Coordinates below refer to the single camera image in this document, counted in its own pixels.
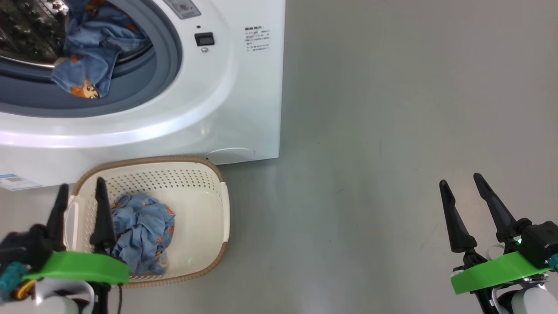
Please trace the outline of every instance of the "basket rim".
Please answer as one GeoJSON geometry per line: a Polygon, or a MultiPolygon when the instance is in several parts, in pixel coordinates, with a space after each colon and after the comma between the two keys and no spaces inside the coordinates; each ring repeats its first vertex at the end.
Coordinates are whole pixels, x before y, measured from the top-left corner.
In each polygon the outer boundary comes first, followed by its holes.
{"type": "MultiPolygon", "coordinates": [[[[116,162],[113,162],[113,163],[108,163],[108,164],[97,166],[97,167],[89,170],[88,172],[86,172],[84,175],[81,176],[81,178],[78,180],[78,182],[76,183],[76,185],[74,187],[72,195],[78,196],[83,184],[89,178],[91,178],[96,173],[99,173],[101,171],[105,171],[105,170],[109,170],[109,169],[122,168],[122,167],[125,167],[125,166],[135,166],[135,165],[143,165],[143,164],[157,164],[157,163],[198,163],[198,164],[203,164],[203,165],[208,166],[209,168],[211,168],[211,170],[213,170],[213,172],[215,172],[215,174],[219,178],[220,182],[225,182],[225,180],[223,178],[223,175],[221,174],[221,171],[219,171],[217,166],[215,166],[213,163],[209,162],[208,160],[198,158],[198,157],[193,157],[193,156],[160,156],[160,157],[149,157],[149,158],[138,158],[138,159],[131,159],[131,160],[116,161],[116,162]]],[[[215,260],[211,264],[209,264],[206,268],[200,270],[199,272],[186,274],[186,275],[173,277],[173,278],[156,279],[156,280],[150,280],[150,281],[145,281],[145,282],[127,283],[127,284],[124,285],[124,288],[155,287],[155,286],[162,286],[162,285],[165,285],[165,284],[179,283],[179,282],[183,282],[183,281],[186,281],[186,280],[191,280],[191,279],[202,277],[202,276],[208,274],[210,271],[212,271],[215,267],[217,267],[217,265],[219,265],[223,256],[225,255],[225,252],[227,251],[228,245],[229,245],[229,242],[223,242],[223,244],[221,245],[221,250],[219,251],[219,254],[215,258],[215,260]]]]}

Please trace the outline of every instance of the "laundry basket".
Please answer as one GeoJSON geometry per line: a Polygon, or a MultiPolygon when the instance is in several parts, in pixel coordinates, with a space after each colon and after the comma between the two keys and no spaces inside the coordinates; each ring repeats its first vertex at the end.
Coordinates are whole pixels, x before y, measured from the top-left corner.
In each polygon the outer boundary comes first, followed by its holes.
{"type": "Polygon", "coordinates": [[[204,276],[221,261],[229,241],[229,195],[219,169],[193,157],[169,156],[119,161],[94,168],[78,181],[69,204],[65,242],[69,250],[91,252],[97,215],[97,178],[107,183],[111,204],[124,194],[146,193],[175,213],[175,231],[165,250],[164,274],[130,276],[128,288],[159,286],[204,276]]]}

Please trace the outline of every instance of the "yellow wire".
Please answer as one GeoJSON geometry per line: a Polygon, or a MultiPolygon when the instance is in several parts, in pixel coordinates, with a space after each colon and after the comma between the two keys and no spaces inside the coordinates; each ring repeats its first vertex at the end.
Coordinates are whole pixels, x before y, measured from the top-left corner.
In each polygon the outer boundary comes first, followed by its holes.
{"type": "Polygon", "coordinates": [[[35,285],[35,281],[34,280],[29,280],[27,283],[25,283],[23,285],[23,287],[20,288],[20,290],[17,292],[17,298],[22,299],[23,298],[23,294],[24,293],[28,293],[29,290],[31,290],[31,288],[35,285]]]}

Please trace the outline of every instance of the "blue cloth in washing machine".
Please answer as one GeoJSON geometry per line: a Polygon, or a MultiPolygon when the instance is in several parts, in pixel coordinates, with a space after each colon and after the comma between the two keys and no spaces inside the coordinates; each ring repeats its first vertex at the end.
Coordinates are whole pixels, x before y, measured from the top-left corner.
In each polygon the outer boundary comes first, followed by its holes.
{"type": "Polygon", "coordinates": [[[64,55],[51,80],[77,97],[108,94],[120,54],[149,44],[147,35],[122,10],[106,0],[65,0],[69,7],[64,55]]]}
{"type": "Polygon", "coordinates": [[[113,208],[117,243],[110,255],[128,264],[132,274],[164,273],[158,257],[171,243],[175,214],[143,193],[122,196],[113,208]]]}

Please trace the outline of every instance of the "washing machine door opening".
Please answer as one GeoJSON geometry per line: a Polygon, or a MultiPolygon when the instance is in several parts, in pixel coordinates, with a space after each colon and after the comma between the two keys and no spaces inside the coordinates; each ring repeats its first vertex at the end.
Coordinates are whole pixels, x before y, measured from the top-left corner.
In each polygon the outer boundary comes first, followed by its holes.
{"type": "MultiPolygon", "coordinates": [[[[45,2],[51,6],[55,3],[45,2]]],[[[71,95],[50,80],[51,66],[45,58],[29,58],[41,60],[42,64],[0,58],[0,112],[32,117],[93,117],[139,106],[164,91],[182,62],[180,39],[174,26],[152,0],[110,2],[142,27],[152,45],[117,62],[109,94],[98,99],[71,95]]]]}

